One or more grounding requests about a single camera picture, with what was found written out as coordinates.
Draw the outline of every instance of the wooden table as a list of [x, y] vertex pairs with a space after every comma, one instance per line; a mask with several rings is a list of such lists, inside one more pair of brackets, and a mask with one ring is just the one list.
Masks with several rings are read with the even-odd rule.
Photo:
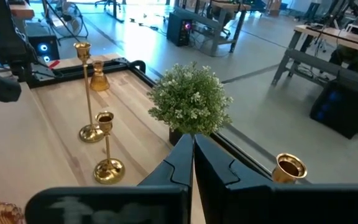
[[12, 15], [22, 19], [32, 19], [34, 10], [24, 1], [24, 5], [10, 5]]
[[[304, 40], [300, 50], [297, 50], [296, 46], [302, 34], [306, 34], [307, 37]], [[330, 73], [334, 76], [345, 73], [347, 75], [358, 75], [358, 73], [342, 68], [339, 65], [326, 62], [312, 55], [307, 55], [305, 52], [315, 37], [319, 37], [323, 40], [327, 40], [328, 42], [332, 42], [337, 45], [343, 45], [358, 50], [357, 34], [351, 34], [344, 30], [338, 30], [335, 28], [326, 28], [321, 32], [319, 30], [308, 29], [307, 25], [295, 26], [292, 40], [284, 53], [284, 56], [282, 58], [282, 61], [280, 62], [280, 65], [277, 68], [275, 76], [273, 77], [273, 86], [277, 84], [277, 82], [281, 79], [282, 73], [286, 71], [289, 71], [289, 77], [291, 77], [293, 74], [296, 74], [318, 85], [326, 84], [326, 81], [316, 79], [315, 77], [311, 77], [309, 74], [300, 71], [298, 69], [300, 63], [307, 64], [313, 68], [317, 68], [318, 70]], [[290, 68], [287, 68], [287, 63], [290, 61], [291, 58], [294, 60], [294, 63]]]
[[[251, 6], [246, 4], [241, 4], [239, 7], [238, 4], [233, 4], [228, 0], [227, 3], [212, 1], [211, 4], [213, 6], [217, 6], [221, 8], [218, 21], [214, 21], [212, 18], [209, 19], [205, 16], [200, 15], [199, 10], [200, 10], [201, 2], [205, 4], [209, 4], [209, 0], [197, 0], [196, 6], [194, 8], [194, 12], [191, 12], [185, 9], [185, 7], [182, 8], [182, 6], [179, 6], [179, 1], [177, 1], [175, 4], [175, 14], [192, 19], [196, 22], [199, 22], [200, 24], [204, 24], [213, 30], [212, 32], [205, 32], [204, 28], [197, 28], [197, 27], [193, 28], [194, 31], [199, 32], [200, 34], [212, 40], [211, 48], [208, 52], [210, 56], [212, 57], [215, 56], [218, 46], [223, 44], [230, 44], [229, 53], [233, 53], [234, 49], [236, 48], [238, 38], [240, 36], [241, 27], [244, 23], [244, 19], [246, 18], [246, 12], [248, 9], [251, 8]], [[221, 37], [221, 32], [224, 28], [224, 20], [226, 14], [237, 10], [240, 11], [240, 17], [238, 18], [236, 31], [234, 32], [233, 38], [230, 39], [229, 34], [227, 34], [225, 37]]]
[[[108, 60], [117, 54], [95, 56]], [[56, 68], [79, 65], [61, 60]], [[154, 120], [150, 88], [129, 71], [108, 74], [110, 89], [91, 91], [93, 115], [114, 113], [111, 154], [126, 166], [116, 185], [137, 185], [168, 155], [168, 127]], [[83, 80], [30, 90], [16, 103], [0, 103], [0, 201], [25, 207], [37, 192], [59, 186], [92, 186], [95, 165], [106, 157], [104, 141], [87, 144], [78, 131], [89, 123]], [[193, 223], [205, 223], [194, 179]]]
[[[308, 29], [307, 25], [298, 25], [294, 28], [294, 30], [313, 37], [318, 37], [320, 35], [319, 31]], [[320, 35], [320, 38], [333, 44], [339, 44], [358, 50], [357, 34], [352, 34], [335, 28], [325, 28], [323, 33]]]
[[[207, 3], [207, 4], [209, 4], [209, 2], [211, 2], [210, 0], [200, 0], [200, 1], [203, 3]], [[240, 9], [239, 9], [238, 4], [233, 4], [229, 0], [223, 0], [223, 1], [227, 1], [227, 3], [221, 2], [221, 1], [219, 1], [219, 2], [212, 1], [211, 4], [213, 6], [220, 7], [221, 9], [227, 9], [228, 11], [237, 11], [237, 10], [244, 11], [244, 10], [251, 9], [251, 6], [247, 5], [247, 4], [241, 4]]]

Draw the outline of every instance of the potted plant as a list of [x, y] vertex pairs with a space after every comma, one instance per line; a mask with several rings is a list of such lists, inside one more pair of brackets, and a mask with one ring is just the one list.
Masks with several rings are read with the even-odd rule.
[[210, 67], [174, 65], [148, 93], [154, 102], [151, 116], [170, 128], [170, 142], [175, 145], [182, 134], [209, 136], [227, 123], [231, 97]]

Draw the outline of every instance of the gold candlestick holder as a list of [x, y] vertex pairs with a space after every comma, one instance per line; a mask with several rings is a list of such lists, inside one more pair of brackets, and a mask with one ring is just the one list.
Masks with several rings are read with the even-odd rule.
[[112, 130], [113, 118], [113, 113], [107, 111], [96, 115], [96, 120], [106, 139], [107, 159], [100, 161], [93, 171], [94, 178], [101, 184], [115, 184], [119, 182], [125, 174], [124, 164], [118, 159], [112, 159], [110, 156], [109, 135]]
[[306, 165], [296, 156], [281, 153], [276, 157], [277, 165], [272, 172], [273, 182], [281, 184], [295, 184], [308, 174]]
[[91, 109], [91, 100], [90, 100], [90, 87], [88, 83], [88, 63], [87, 61], [91, 57], [90, 49], [91, 44], [87, 42], [75, 43], [74, 47], [77, 51], [77, 57], [82, 61], [84, 68], [84, 77], [85, 77], [85, 90], [86, 90], [86, 100], [88, 102], [88, 114], [89, 114], [89, 124], [83, 126], [80, 129], [80, 139], [84, 142], [98, 142], [103, 139], [103, 132], [100, 130], [98, 125], [93, 124], [93, 116]]
[[94, 91], [104, 91], [108, 90], [110, 88], [109, 81], [107, 80], [107, 77], [103, 73], [103, 65], [104, 62], [100, 60], [95, 60], [93, 63], [93, 76], [91, 78], [91, 84], [90, 87]]

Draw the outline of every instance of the candlestick base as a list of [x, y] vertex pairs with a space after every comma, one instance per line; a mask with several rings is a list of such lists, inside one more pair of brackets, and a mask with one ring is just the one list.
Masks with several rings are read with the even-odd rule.
[[100, 184], [118, 183], [125, 174], [124, 164], [118, 159], [105, 159], [96, 165], [93, 176]]
[[87, 143], [101, 141], [104, 137], [102, 130], [96, 124], [83, 126], [80, 130], [80, 139]]

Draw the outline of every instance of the gray floor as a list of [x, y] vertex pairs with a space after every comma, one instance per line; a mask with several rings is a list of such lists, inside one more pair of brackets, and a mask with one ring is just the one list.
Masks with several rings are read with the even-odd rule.
[[[322, 88], [299, 77], [282, 78], [277, 87], [270, 86], [296, 25], [291, 17], [248, 15], [235, 52], [228, 55], [229, 47], [221, 46], [218, 55], [222, 57], [212, 58], [201, 52], [203, 48], [176, 47], [166, 40], [166, 24], [160, 16], [167, 9], [162, 6], [131, 6], [124, 15], [156, 25], [160, 32], [128, 20], [120, 24], [101, 13], [102, 7], [80, 9], [92, 54], [117, 52], [129, 60], [144, 60], [153, 78], [175, 63], [197, 61], [200, 66], [211, 66], [228, 82], [225, 89], [234, 98], [229, 109], [234, 122], [222, 133], [267, 169], [273, 169], [277, 154], [289, 152], [306, 163], [309, 182], [358, 182], [358, 137], [348, 140], [308, 117]], [[232, 33], [236, 24], [236, 20], [231, 22]], [[62, 41], [61, 58], [75, 57], [74, 41]], [[319, 57], [328, 58], [333, 48], [329, 46]]]

